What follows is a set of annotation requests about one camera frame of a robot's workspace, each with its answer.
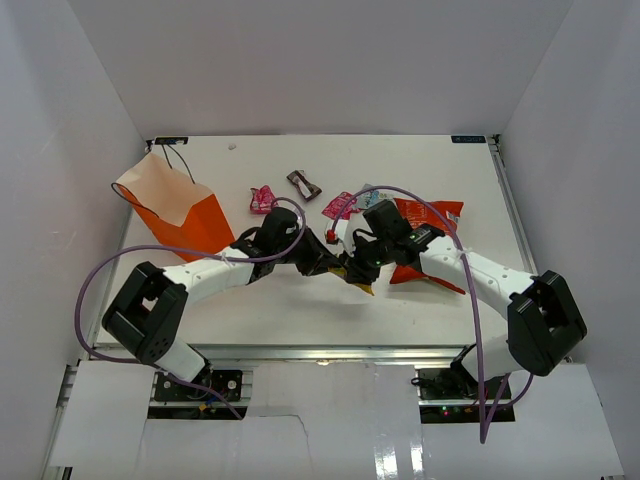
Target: gray wall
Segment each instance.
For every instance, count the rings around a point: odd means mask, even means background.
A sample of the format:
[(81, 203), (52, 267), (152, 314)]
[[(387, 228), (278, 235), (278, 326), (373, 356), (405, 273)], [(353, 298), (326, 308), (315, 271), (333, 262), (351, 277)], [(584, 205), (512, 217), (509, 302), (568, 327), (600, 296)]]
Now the gray wall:
[(640, 478), (640, 2), (578, 0), (504, 132), (539, 268), (568, 278), (625, 472)]
[(146, 138), (501, 132), (571, 0), (70, 0)]
[(109, 182), (144, 144), (65, 0), (0, 0), (0, 65), (0, 478), (21, 480), (77, 359), (80, 283), (118, 245)]

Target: bag handle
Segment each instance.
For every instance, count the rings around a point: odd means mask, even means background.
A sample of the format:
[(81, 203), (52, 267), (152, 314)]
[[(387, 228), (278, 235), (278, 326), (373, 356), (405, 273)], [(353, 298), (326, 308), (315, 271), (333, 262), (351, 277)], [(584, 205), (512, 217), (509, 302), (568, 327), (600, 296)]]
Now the bag handle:
[(160, 218), (160, 215), (158, 215), (156, 212), (154, 212), (153, 210), (151, 210), (148, 207), (145, 207), (144, 205), (141, 205), (137, 202), (132, 202), (130, 201), (127, 197), (125, 197), (124, 195), (122, 195), (122, 193), (120, 193), (116, 187), (120, 187), (120, 188), (124, 188), (127, 192), (129, 192), (133, 197), (135, 197), (135, 195), (133, 195), (133, 192), (131, 190), (129, 190), (127, 187), (125, 187), (124, 185), (122, 185), (121, 183), (118, 182), (113, 182), (111, 184), (111, 190), (113, 190), (115, 192), (116, 195), (118, 195), (120, 198), (122, 198), (125, 202), (127, 202), (130, 205), (135, 205), (136, 207), (140, 207), (140, 208), (144, 208), (145, 210), (153, 213), (156, 217)]
[[(160, 145), (162, 147), (162, 151), (164, 152), (164, 158), (167, 159), (167, 164), (169, 165), (169, 168), (171, 170), (173, 170), (173, 165), (171, 165), (171, 162), (169, 161), (169, 155), (167, 155), (167, 149), (164, 148), (164, 144)], [(178, 151), (173, 148), (173, 145), (167, 145), (171, 150), (173, 150), (173, 152), (178, 155), (178, 157), (180, 157), (180, 160), (182, 160), (182, 163), (184, 164), (185, 168), (187, 169), (187, 172), (189, 173), (189, 178), (191, 178), (191, 182), (195, 185), (196, 181), (193, 179), (193, 175), (191, 175), (191, 169), (189, 168), (189, 165), (187, 165), (187, 162), (185, 161), (184, 157), (182, 155), (180, 155), (180, 153), (178, 153)]]

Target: paper bag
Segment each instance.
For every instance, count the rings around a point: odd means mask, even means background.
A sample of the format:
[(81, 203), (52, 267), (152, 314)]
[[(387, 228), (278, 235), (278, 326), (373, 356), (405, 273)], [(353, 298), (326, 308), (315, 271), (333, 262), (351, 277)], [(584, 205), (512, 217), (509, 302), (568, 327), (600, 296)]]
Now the paper bag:
[[(213, 192), (168, 159), (149, 153), (114, 184), (162, 245), (216, 253), (234, 240)], [(189, 262), (201, 258), (178, 255)]]

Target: white tabletop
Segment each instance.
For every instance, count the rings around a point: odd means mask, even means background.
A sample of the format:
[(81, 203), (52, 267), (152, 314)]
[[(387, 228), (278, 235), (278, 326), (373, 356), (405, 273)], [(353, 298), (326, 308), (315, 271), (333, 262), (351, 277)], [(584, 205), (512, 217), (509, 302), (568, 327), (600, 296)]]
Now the white tabletop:
[[(218, 197), (235, 235), (260, 225), (249, 213), (250, 187), (269, 185), (276, 195), (301, 201), (285, 178), (304, 170), (323, 193), (304, 204), (309, 225), (322, 238), (323, 208), (342, 191), (364, 183), (395, 185), (426, 200), (465, 202), (458, 233), (471, 248), (514, 269), (524, 269), (487, 144), (453, 144), (449, 136), (287, 135), (191, 137), (182, 153), (197, 182)], [(162, 155), (160, 147), (153, 152)], [(176, 158), (174, 166), (179, 166)], [(133, 213), (124, 246), (156, 243)], [(111, 300), (140, 262), (183, 263), (169, 252), (135, 252), (119, 261)], [(469, 296), (427, 281), (389, 285), (385, 267), (371, 297), (333, 275), (301, 277), (278, 266), (270, 276), (201, 301), (187, 310), (178, 335), (194, 344), (238, 345), (461, 345), (472, 343)], [(486, 338), (506, 323), (480, 306)], [(114, 344), (101, 329), (97, 344)]]

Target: pink snack packet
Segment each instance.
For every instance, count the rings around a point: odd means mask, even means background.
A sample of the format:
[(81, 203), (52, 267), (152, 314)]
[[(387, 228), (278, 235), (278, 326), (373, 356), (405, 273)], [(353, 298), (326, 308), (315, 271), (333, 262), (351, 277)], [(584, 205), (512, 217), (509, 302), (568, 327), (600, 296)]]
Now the pink snack packet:
[[(342, 206), (347, 203), (351, 197), (352, 195), (349, 192), (342, 192), (340, 195), (329, 202), (329, 205), (324, 208), (322, 214), (325, 217), (329, 217), (331, 220), (335, 220), (338, 216), (338, 213), (340, 213), (340, 209), (342, 208)], [(359, 211), (360, 209), (355, 207), (354, 201), (350, 203), (349, 206), (345, 209), (341, 218), (344, 220), (349, 220), (352, 213), (358, 213)]]
[(265, 185), (262, 188), (252, 188), (251, 195), (251, 204), (249, 205), (251, 213), (266, 214), (271, 211), (271, 204), (276, 196), (269, 188), (269, 185)]

